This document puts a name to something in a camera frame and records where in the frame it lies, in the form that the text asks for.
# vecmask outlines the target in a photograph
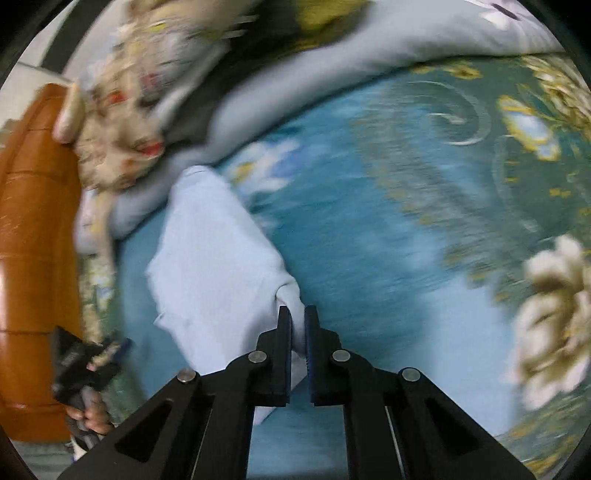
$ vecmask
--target yellow floral pattern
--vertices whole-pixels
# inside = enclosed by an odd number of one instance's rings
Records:
[[[480,70],[474,67],[468,60],[453,60],[442,64],[419,63],[410,68],[410,71],[418,74],[430,73],[441,69],[460,80],[476,80],[482,78]]]

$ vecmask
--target bedsheet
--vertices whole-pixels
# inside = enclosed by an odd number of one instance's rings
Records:
[[[591,245],[589,96],[563,56],[421,64],[303,113],[219,167],[324,327],[376,367],[423,370],[537,475],[591,421],[588,379],[533,412],[505,381],[512,319],[531,294],[523,262],[564,233]],[[165,213],[121,244],[116,288],[96,268],[86,286],[89,327],[101,318],[135,341],[126,374],[145,395],[185,366],[152,324],[145,279]],[[346,477],[340,410],[312,408],[306,388],[254,429],[249,478]],[[115,409],[140,401],[127,380],[110,393]]]

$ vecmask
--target bed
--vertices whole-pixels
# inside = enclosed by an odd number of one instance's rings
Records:
[[[398,17],[414,18],[419,6],[403,3]],[[121,238],[117,277],[93,257],[83,258],[80,274],[87,334],[119,329],[135,344],[106,395],[116,422],[186,366],[154,326],[145,270],[168,188],[183,168],[210,163],[282,254],[303,302],[318,307],[348,349],[379,368],[424,371],[538,476],[573,451],[591,420],[588,380],[528,412],[506,373],[512,320],[531,294],[523,262],[564,233],[591,245],[589,92],[563,54],[515,56],[552,49],[508,41],[506,12],[490,2],[457,4],[471,4],[493,34],[456,22],[461,41],[438,44],[436,55],[426,53],[428,36],[410,28],[400,45],[411,53],[384,51],[398,37],[373,50],[352,39],[349,63],[341,62],[347,75],[329,78],[331,87],[326,77],[321,87],[306,83],[304,69],[294,81],[305,101],[265,90],[270,73],[290,74],[321,53],[298,56],[292,70],[263,72],[225,100],[211,145],[162,162],[122,196],[111,225]],[[439,29],[438,42],[455,19],[446,15],[423,18]],[[456,56],[465,53],[500,57]],[[448,58],[423,62],[431,56]],[[260,96],[244,103],[257,85]],[[232,112],[250,112],[265,92],[268,103],[281,103],[280,116],[261,103],[263,120],[231,124]],[[248,478],[346,477],[340,408],[313,408],[304,380],[287,408],[254,428]]]

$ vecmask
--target fabric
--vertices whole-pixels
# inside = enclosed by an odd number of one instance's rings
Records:
[[[188,169],[174,186],[147,277],[160,312],[156,325],[200,375],[255,350],[258,336],[277,326],[281,305],[292,315],[295,351],[305,352],[296,281],[227,182],[207,167]],[[306,376],[298,355],[292,371],[295,387]]]
[[[528,413],[505,380],[532,294],[523,262],[565,232],[591,245],[589,92],[572,71],[564,56],[421,64],[317,105],[218,169],[323,327],[379,368],[423,370],[537,475],[591,421],[588,379]],[[119,263],[119,321],[142,345],[131,365],[156,390],[183,361],[154,334],[142,279],[166,212],[122,243]],[[346,468],[342,412],[313,408],[306,380],[253,431],[248,478]]]
[[[507,27],[498,28],[481,17],[484,12],[491,10],[463,0],[383,0],[372,4],[356,31],[340,42],[262,69],[225,97],[204,146],[171,149],[152,174],[120,195],[111,234],[124,238],[161,206],[185,168],[219,162],[280,120],[338,90],[439,57],[561,50],[530,15],[509,17]],[[81,252],[94,250],[80,229],[77,245]]]

